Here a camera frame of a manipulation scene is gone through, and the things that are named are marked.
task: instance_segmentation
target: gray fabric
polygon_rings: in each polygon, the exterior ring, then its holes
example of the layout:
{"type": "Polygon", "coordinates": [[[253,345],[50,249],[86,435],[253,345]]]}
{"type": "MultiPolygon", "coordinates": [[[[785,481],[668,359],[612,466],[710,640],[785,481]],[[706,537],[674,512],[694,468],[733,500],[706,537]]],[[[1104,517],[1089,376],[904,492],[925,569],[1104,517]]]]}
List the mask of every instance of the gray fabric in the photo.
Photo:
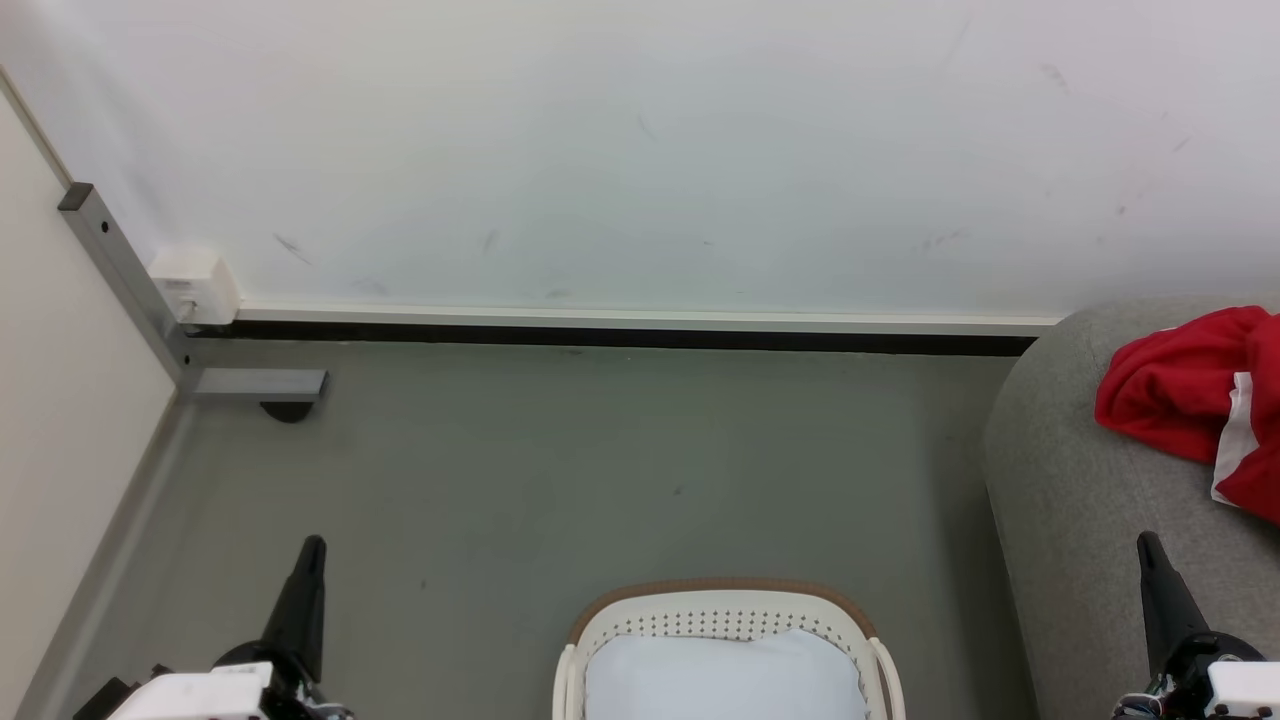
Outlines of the gray fabric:
{"type": "Polygon", "coordinates": [[[1280,659],[1280,528],[1208,498],[1211,469],[1093,421],[1126,342],[1280,296],[1156,299],[1068,318],[1014,368],[987,427],[987,486],[1043,720],[1110,717],[1147,683],[1134,550],[1156,530],[1210,626],[1280,659]]]}

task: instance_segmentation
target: white wall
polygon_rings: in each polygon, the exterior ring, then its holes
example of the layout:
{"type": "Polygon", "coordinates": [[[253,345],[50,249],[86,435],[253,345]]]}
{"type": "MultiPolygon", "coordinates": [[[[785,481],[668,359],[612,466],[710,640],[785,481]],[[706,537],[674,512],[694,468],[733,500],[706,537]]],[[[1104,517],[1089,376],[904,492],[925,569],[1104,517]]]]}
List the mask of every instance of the white wall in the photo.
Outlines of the white wall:
{"type": "Polygon", "coordinates": [[[251,305],[1065,314],[1274,287],[1272,0],[10,0],[146,256],[251,305]]]}
{"type": "Polygon", "coordinates": [[[0,96],[0,719],[13,717],[174,386],[0,96]]]}

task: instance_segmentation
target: red garment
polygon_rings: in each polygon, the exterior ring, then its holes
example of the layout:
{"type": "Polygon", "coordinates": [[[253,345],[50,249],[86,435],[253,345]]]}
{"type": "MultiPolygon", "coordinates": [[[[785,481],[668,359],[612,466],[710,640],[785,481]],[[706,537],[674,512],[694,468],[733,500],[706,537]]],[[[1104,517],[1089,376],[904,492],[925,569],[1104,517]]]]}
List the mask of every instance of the red garment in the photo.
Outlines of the red garment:
{"type": "Polygon", "coordinates": [[[1228,307],[1130,342],[1098,386],[1094,418],[1165,452],[1216,462],[1215,497],[1280,524],[1280,316],[1228,307]],[[1247,423],[1228,424],[1233,404],[1238,415],[1248,407],[1247,423]]]}

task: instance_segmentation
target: gray floor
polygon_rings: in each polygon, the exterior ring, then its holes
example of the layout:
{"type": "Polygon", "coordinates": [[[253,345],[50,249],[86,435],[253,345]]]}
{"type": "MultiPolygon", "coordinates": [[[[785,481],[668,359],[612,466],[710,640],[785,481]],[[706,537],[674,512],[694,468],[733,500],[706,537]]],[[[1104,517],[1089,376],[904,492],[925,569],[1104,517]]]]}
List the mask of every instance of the gray floor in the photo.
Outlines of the gray floor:
{"type": "Polygon", "coordinates": [[[251,343],[317,414],[201,409],[77,694],[256,637],[329,541],[324,687],[366,720],[545,719],[576,614],[662,578],[817,580],[914,717],[1032,707],[978,437],[1009,359],[251,343]]]}

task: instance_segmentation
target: metal leg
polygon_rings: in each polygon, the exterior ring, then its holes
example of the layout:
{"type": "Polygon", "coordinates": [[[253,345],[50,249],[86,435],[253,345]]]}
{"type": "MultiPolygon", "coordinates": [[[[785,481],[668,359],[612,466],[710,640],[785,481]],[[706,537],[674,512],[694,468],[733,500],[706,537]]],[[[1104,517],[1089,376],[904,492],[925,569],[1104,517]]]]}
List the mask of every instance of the metal leg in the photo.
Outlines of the metal leg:
{"type": "Polygon", "coordinates": [[[282,423],[301,421],[320,401],[326,370],[205,366],[198,345],[170,313],[97,190],[73,182],[58,209],[180,393],[201,401],[257,402],[282,423]]]}

